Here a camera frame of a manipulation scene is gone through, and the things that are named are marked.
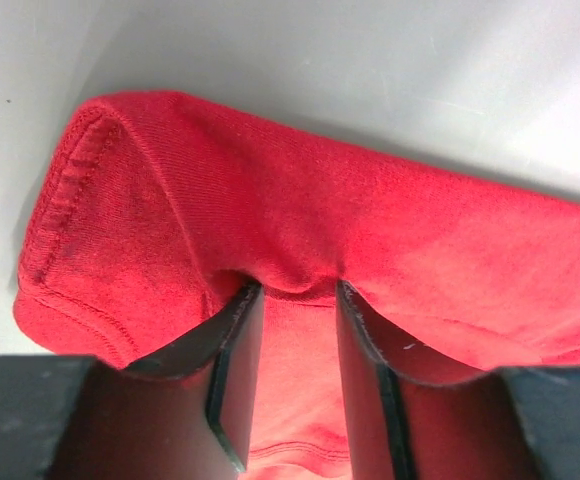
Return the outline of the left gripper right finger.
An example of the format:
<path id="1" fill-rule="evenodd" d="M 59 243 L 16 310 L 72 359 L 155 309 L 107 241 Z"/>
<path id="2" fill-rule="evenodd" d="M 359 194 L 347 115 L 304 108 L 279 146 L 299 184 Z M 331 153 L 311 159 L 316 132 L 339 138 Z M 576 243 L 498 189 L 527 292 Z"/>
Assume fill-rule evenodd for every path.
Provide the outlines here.
<path id="1" fill-rule="evenodd" d="M 355 478 L 580 480 L 580 366 L 472 368 L 346 282 L 336 320 Z"/>

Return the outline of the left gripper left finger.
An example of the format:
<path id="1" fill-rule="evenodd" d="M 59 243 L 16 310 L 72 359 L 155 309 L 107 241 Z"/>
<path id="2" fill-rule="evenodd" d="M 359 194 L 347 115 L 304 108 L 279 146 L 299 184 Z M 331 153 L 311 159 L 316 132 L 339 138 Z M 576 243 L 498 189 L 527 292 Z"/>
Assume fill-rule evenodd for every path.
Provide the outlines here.
<path id="1" fill-rule="evenodd" d="M 0 479 L 234 479 L 246 470 L 263 289 L 116 369 L 0 356 Z"/>

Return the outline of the red t-shirt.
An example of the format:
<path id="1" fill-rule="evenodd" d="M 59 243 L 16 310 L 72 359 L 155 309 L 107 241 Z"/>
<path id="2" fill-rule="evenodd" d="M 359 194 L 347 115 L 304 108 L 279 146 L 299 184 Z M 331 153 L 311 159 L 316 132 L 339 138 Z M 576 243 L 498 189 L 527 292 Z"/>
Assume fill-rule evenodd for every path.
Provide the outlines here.
<path id="1" fill-rule="evenodd" d="M 27 228 L 18 327 L 123 367 L 265 289 L 251 479 L 351 477 L 335 286 L 479 369 L 580 364 L 580 206 L 178 92 L 81 105 Z"/>

